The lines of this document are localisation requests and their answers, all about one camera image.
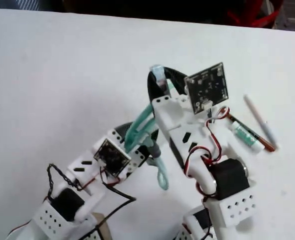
red wire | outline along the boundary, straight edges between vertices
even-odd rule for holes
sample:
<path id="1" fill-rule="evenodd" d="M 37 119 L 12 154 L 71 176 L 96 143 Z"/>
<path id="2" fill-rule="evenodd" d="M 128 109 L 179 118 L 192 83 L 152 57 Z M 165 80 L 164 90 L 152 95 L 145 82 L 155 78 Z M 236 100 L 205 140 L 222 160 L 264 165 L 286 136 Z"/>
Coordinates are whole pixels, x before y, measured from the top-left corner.
<path id="1" fill-rule="evenodd" d="M 225 114 L 223 114 L 221 117 L 218 117 L 216 118 L 217 120 L 220 120 L 220 119 L 224 119 L 228 114 L 230 113 L 230 108 L 227 108 L 227 111 Z M 215 159 L 212 159 L 212 154 L 210 152 L 210 150 L 204 146 L 195 146 L 193 147 L 189 153 L 188 153 L 188 156 L 186 158 L 186 161 L 185 161 L 185 164 L 184 164 L 184 169 L 183 169 L 183 172 L 185 175 L 187 175 L 187 172 L 188 172 L 188 169 L 189 169 L 189 166 L 190 166 L 190 156 L 192 153 L 194 153 L 196 150 L 198 149 L 203 149 L 205 151 L 207 151 L 208 153 L 208 157 L 205 157 L 205 155 L 201 155 L 201 159 L 203 160 L 203 162 L 206 164 L 206 165 L 211 165 L 213 164 L 214 162 L 217 162 L 221 159 L 222 157 L 222 147 L 217 139 L 217 137 L 214 135 L 214 133 L 211 131 L 210 127 L 209 127 L 209 122 L 210 122 L 211 119 L 208 119 L 206 122 L 205 122 L 205 126 L 207 127 L 207 129 L 209 130 L 210 134 L 211 134 L 211 137 L 213 139 L 213 141 L 215 142 L 215 145 L 217 146 L 218 148 L 218 156 L 215 158 Z M 196 187 L 196 190 L 202 194 L 205 198 L 211 198 L 213 197 L 215 194 L 206 194 L 202 191 L 201 187 L 200 187 L 200 184 L 198 182 L 195 183 L 195 187 Z"/>
<path id="2" fill-rule="evenodd" d="M 26 223 L 24 223 L 24 224 L 22 224 L 22 225 L 20 225 L 20 226 L 17 226 L 17 227 L 15 227 L 15 228 L 13 228 L 13 229 L 8 233 L 7 236 L 9 236 L 9 235 L 10 235 L 11 233 L 13 233 L 15 230 L 20 229 L 20 228 L 22 228 L 22 227 L 28 225 L 29 222 L 31 222 L 31 220 L 29 220 L 28 222 L 26 222 Z"/>
<path id="3" fill-rule="evenodd" d="M 95 181 L 95 179 L 97 178 L 97 176 L 100 174 L 100 172 L 98 174 L 96 174 L 90 181 L 88 181 L 82 188 L 81 190 L 84 190 L 89 184 L 91 184 L 92 182 Z"/>

circuit board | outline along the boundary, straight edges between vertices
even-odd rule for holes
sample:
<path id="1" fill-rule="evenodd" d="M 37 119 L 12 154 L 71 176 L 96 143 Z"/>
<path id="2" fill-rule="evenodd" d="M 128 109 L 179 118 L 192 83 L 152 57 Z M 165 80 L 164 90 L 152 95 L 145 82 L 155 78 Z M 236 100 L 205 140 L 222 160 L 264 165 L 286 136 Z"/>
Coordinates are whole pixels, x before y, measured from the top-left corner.
<path id="1" fill-rule="evenodd" d="M 229 98 L 222 62 L 187 76 L 184 80 L 194 114 Z"/>
<path id="2" fill-rule="evenodd" d="M 131 161 L 125 154 L 123 154 L 112 142 L 105 139 L 94 158 L 101 160 L 106 164 L 105 171 L 115 178 L 122 172 L 122 170 Z"/>

ventilation holes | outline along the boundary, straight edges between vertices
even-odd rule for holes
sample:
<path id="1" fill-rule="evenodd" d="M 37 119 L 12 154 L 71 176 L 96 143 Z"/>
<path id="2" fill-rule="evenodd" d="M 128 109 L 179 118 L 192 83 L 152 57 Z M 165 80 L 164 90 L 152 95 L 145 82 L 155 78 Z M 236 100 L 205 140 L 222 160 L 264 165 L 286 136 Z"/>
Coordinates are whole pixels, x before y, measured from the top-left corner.
<path id="1" fill-rule="evenodd" d="M 192 142 L 191 145 L 189 146 L 188 151 L 191 151 L 191 149 L 194 148 L 196 145 L 198 145 L 196 142 Z"/>
<path id="2" fill-rule="evenodd" d="M 189 138 L 191 137 L 191 133 L 190 132 L 186 132 L 183 139 L 182 139 L 182 142 L 185 144 L 189 141 Z"/>
<path id="3" fill-rule="evenodd" d="M 85 169 L 83 167 L 76 167 L 73 170 L 74 170 L 74 172 L 84 172 L 85 171 Z"/>
<path id="4" fill-rule="evenodd" d="M 82 161 L 83 165 L 92 165 L 92 161 Z"/>

wire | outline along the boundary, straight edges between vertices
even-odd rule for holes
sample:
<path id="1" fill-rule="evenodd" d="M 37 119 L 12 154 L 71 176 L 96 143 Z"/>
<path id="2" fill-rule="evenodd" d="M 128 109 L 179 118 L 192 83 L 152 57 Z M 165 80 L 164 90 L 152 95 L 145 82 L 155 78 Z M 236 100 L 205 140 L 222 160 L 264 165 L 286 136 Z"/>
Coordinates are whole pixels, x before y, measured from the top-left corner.
<path id="1" fill-rule="evenodd" d="M 219 161 L 222 157 L 222 147 L 218 141 L 218 139 L 216 138 L 216 136 L 214 135 L 214 133 L 211 131 L 210 127 L 209 127 L 209 123 L 212 121 L 212 120 L 220 120 L 220 119 L 224 119 L 230 112 L 230 108 L 227 107 L 227 106 L 223 106 L 221 107 L 217 113 L 215 114 L 215 116 L 213 117 L 210 117 L 209 119 L 207 119 L 204 123 L 204 125 L 207 127 L 207 129 L 210 131 L 210 134 L 211 134 L 211 137 L 218 149 L 218 156 L 213 159 L 212 157 L 212 154 L 210 152 L 210 150 L 205 147 L 205 146 L 195 146 L 193 147 L 189 153 L 188 153 L 188 156 L 186 158 L 186 161 L 185 161 L 185 164 L 184 164 L 184 169 L 183 169 L 183 172 L 185 174 L 186 177 L 188 178 L 193 178 L 192 175 L 189 174 L 189 168 L 190 168 L 190 157 L 191 155 L 196 151 L 196 150 L 203 150 L 205 151 L 205 154 L 201 155 L 200 158 L 203 160 L 203 162 L 206 164 L 206 165 L 212 165 L 213 163 Z M 202 191 L 201 187 L 200 187 L 200 184 L 198 182 L 195 183 L 195 187 L 196 187 L 196 190 L 202 194 L 203 196 L 207 197 L 207 198 L 212 198 L 215 196 L 216 193 L 213 193 L 213 194 L 206 194 L 205 192 Z"/>
<path id="2" fill-rule="evenodd" d="M 47 198 L 52 201 L 53 198 L 51 197 L 52 192 L 53 192 L 53 180 L 52 180 L 52 175 L 51 175 L 51 168 L 54 168 L 57 173 L 67 182 L 68 185 L 75 187 L 78 191 L 82 191 L 84 188 L 82 188 L 80 182 L 76 180 L 75 182 L 72 182 L 55 164 L 50 163 L 46 169 L 47 175 L 48 175 L 48 184 L 49 184 L 49 189 L 47 192 Z"/>
<path id="3" fill-rule="evenodd" d="M 103 177 L 102 177 L 102 171 L 100 169 L 100 176 L 101 176 L 101 180 L 102 183 L 104 184 L 104 186 L 109 189 L 110 191 L 128 199 L 126 202 L 122 203 L 120 206 L 118 206 L 117 208 L 115 208 L 112 212 L 110 212 L 105 218 L 102 219 L 102 221 L 100 221 L 95 228 L 93 228 L 91 231 L 89 231 L 88 233 L 86 233 L 84 236 L 82 236 L 79 240 L 84 240 L 85 238 L 89 237 L 92 233 L 94 233 L 95 231 L 97 231 L 113 214 L 115 214 L 118 210 L 120 210 L 121 208 L 123 208 L 124 206 L 136 201 L 137 199 L 133 196 L 127 195 L 124 192 L 121 192 L 119 190 L 117 190 L 116 188 L 109 186 L 108 184 L 106 184 L 103 181 Z"/>
<path id="4" fill-rule="evenodd" d="M 133 133 L 133 139 L 130 141 L 130 144 L 127 144 L 127 147 L 125 147 L 124 143 L 124 148 L 127 153 L 129 153 L 136 145 L 140 144 L 140 140 L 144 137 L 145 134 L 150 135 L 150 133 L 153 130 L 153 127 L 156 123 L 155 118 L 151 118 L 142 128 L 140 131 L 135 131 Z"/>
<path id="5" fill-rule="evenodd" d="M 154 158 L 155 165 L 158 168 L 157 171 L 157 181 L 158 185 L 163 189 L 163 190 L 168 190 L 169 189 L 169 179 L 168 179 L 168 173 L 166 166 L 164 165 L 161 157 Z"/>
<path id="6" fill-rule="evenodd" d="M 24 224 L 22 224 L 22 225 L 20 225 L 20 226 L 17 226 L 17 227 L 15 227 L 15 228 L 13 228 L 13 229 L 8 233 L 8 235 L 7 235 L 7 237 L 6 237 L 5 240 L 9 239 L 9 237 L 10 237 L 13 233 L 15 233 L 17 230 L 19 230 L 19 229 L 25 227 L 25 226 L 28 225 L 30 222 L 31 222 L 31 220 L 29 220 L 28 222 L 26 222 L 26 223 L 24 223 Z"/>
<path id="7" fill-rule="evenodd" d="M 205 240 L 208 236 L 211 236 L 212 234 L 210 233 L 210 224 L 211 224 L 211 218 L 210 218 L 210 212 L 209 209 L 207 207 L 204 207 L 207 213 L 207 221 L 208 221 L 208 227 L 207 227 L 207 231 L 206 234 L 200 239 L 200 240 Z"/>
<path id="8" fill-rule="evenodd" d="M 153 112 L 153 107 L 151 104 L 147 105 L 146 108 L 141 112 L 141 114 L 136 118 L 136 120 L 131 124 L 127 130 L 124 138 L 124 148 L 127 151 L 132 150 L 131 145 L 135 141 L 135 136 L 138 133 L 137 128 L 149 117 Z"/>
<path id="9" fill-rule="evenodd" d="M 217 162 L 221 159 L 221 156 L 222 156 L 222 148 L 221 148 L 221 145 L 218 141 L 218 139 L 216 138 L 216 136 L 214 135 L 214 133 L 211 131 L 210 127 L 209 127 L 209 123 L 212 121 L 212 120 L 220 120 L 220 119 L 224 119 L 228 114 L 230 113 L 230 108 L 228 106 L 222 106 L 216 113 L 216 115 L 214 117 L 210 117 L 209 119 L 207 119 L 205 121 L 205 126 L 207 127 L 207 129 L 209 130 L 209 132 L 211 133 L 211 137 L 212 139 L 214 140 L 217 148 L 218 148 L 218 156 L 212 160 L 212 163 L 213 162 Z"/>

red object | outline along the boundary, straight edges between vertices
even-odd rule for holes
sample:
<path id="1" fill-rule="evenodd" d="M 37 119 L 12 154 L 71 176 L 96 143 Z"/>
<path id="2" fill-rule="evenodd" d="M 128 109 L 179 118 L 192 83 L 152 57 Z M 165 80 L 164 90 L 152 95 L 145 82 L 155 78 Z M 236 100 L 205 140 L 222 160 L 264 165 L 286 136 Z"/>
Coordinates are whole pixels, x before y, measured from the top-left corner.
<path id="1" fill-rule="evenodd" d="M 257 19 L 260 13 L 263 0 L 248 0 L 243 10 L 236 13 L 233 10 L 227 12 L 227 24 L 241 27 L 264 28 L 272 26 L 279 15 L 283 0 L 270 0 L 274 12 L 270 15 Z"/>

